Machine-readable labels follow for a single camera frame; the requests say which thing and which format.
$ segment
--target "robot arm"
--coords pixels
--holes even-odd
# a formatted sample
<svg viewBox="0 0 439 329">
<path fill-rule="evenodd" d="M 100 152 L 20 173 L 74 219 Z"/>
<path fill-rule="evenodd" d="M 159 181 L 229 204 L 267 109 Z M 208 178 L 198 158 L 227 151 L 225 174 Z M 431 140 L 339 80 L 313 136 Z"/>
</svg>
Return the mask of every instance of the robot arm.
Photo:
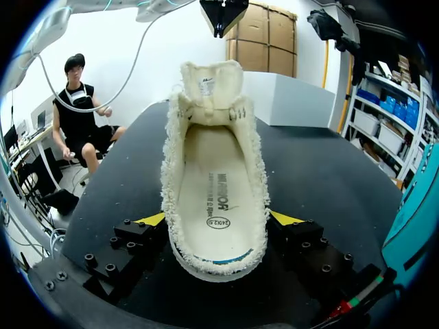
<svg viewBox="0 0 439 329">
<path fill-rule="evenodd" d="M 193 1 L 195 0 L 59 0 L 44 19 L 40 31 L 12 57 L 0 96 L 21 84 L 36 55 L 64 35 L 72 14 L 137 7 L 136 21 L 146 23 Z M 248 7 L 247 0 L 200 0 L 200 4 L 213 35 L 220 38 L 241 19 Z"/>
</svg>

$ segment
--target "white fuzzy shoe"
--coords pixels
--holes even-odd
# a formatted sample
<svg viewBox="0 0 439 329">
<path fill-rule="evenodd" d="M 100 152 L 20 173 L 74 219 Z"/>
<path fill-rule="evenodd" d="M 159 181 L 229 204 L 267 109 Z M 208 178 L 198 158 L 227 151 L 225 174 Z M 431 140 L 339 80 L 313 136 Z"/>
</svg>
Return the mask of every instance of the white fuzzy shoe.
<svg viewBox="0 0 439 329">
<path fill-rule="evenodd" d="M 252 102 L 233 60 L 185 63 L 170 97 L 162 209 L 178 262 L 211 282 L 250 273 L 265 254 L 269 202 Z"/>
</svg>

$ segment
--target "black table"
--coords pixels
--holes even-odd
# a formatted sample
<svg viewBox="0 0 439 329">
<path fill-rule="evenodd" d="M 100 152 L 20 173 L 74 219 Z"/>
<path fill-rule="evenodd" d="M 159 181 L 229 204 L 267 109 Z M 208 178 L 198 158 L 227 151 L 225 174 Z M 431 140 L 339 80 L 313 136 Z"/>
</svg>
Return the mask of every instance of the black table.
<svg viewBox="0 0 439 329">
<path fill-rule="evenodd" d="M 167 103 L 148 108 L 115 144 L 88 183 L 73 213 L 62 253 L 83 267 L 88 252 L 108 244 L 123 219 L 155 215 L 161 206 Z M 313 219 L 340 251 L 385 269 L 381 246 L 401 192 L 365 155 L 328 129 L 270 127 L 259 121 L 263 159 L 274 211 Z M 374 318 L 392 302 L 373 309 Z M 118 307 L 162 324 L 192 328 L 242 328 L 288 323 L 307 328 L 319 309 L 285 272 L 269 246 L 263 262 L 246 277 L 213 284 L 189 275 L 169 244 L 152 273 L 145 273 Z"/>
</svg>

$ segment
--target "shoe upper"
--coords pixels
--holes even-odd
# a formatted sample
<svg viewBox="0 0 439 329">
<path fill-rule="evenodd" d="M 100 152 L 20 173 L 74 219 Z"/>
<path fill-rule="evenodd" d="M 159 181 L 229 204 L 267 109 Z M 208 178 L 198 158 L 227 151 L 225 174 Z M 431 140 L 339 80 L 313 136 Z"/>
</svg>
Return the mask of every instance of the shoe upper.
<svg viewBox="0 0 439 329">
<path fill-rule="evenodd" d="M 261 142 L 256 132 L 252 102 L 241 95 L 243 71 L 239 63 L 230 60 L 211 66 L 184 63 L 181 67 L 184 92 L 169 100 L 168 139 L 163 148 L 162 209 L 165 211 L 169 235 L 182 258 L 198 271 L 228 275 L 260 262 L 266 248 L 265 222 L 269 202 L 265 165 L 261 157 Z M 216 265 L 191 253 L 185 243 L 182 219 L 178 214 L 178 198 L 185 167 L 184 143 L 193 124 L 226 126 L 237 139 L 244 154 L 254 207 L 259 214 L 254 219 L 252 252 L 240 261 Z"/>
</svg>

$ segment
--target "black hair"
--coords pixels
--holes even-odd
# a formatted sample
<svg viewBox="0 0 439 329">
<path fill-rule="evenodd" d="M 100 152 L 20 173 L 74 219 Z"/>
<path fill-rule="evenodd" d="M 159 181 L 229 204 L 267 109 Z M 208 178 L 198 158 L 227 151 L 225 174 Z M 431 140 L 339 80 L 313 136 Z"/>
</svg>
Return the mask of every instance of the black hair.
<svg viewBox="0 0 439 329">
<path fill-rule="evenodd" d="M 69 72 L 73 67 L 84 67 L 85 66 L 85 57 L 81 53 L 77 53 L 74 56 L 71 56 L 64 65 L 64 72 Z"/>
</svg>

